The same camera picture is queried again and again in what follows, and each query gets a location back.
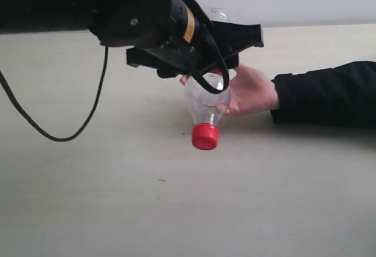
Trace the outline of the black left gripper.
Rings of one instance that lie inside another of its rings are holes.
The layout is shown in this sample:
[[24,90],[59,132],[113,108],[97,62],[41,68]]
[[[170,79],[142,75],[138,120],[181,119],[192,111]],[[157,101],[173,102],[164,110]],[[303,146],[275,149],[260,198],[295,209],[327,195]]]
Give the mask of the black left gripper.
[[158,71],[161,78],[179,74],[204,74],[232,68],[239,64],[241,51],[264,46],[260,24],[242,25],[213,21],[207,25],[197,19],[179,22],[166,29],[150,22],[131,19],[125,28],[127,64],[146,66]]

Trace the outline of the black sleeved forearm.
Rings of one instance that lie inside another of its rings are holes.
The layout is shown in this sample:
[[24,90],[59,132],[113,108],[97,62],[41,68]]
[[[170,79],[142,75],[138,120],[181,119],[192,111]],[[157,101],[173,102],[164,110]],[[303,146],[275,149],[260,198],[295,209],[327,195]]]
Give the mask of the black sleeved forearm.
[[356,61],[302,74],[277,75],[276,124],[375,128],[375,62]]

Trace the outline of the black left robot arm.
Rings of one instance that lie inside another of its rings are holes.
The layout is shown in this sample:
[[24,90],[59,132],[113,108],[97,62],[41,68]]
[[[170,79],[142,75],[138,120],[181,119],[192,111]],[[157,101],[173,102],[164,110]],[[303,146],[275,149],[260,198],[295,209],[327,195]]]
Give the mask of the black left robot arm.
[[236,67],[264,45],[259,24],[211,19],[195,0],[1,0],[1,33],[90,31],[102,46],[126,48],[129,66],[162,78]]

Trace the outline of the person's open bare hand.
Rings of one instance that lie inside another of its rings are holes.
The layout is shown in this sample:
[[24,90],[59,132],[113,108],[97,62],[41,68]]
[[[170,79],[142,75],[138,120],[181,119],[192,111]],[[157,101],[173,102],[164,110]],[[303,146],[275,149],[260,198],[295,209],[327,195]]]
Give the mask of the person's open bare hand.
[[261,71],[239,64],[229,84],[231,99],[227,116],[250,115],[279,109],[275,84]]

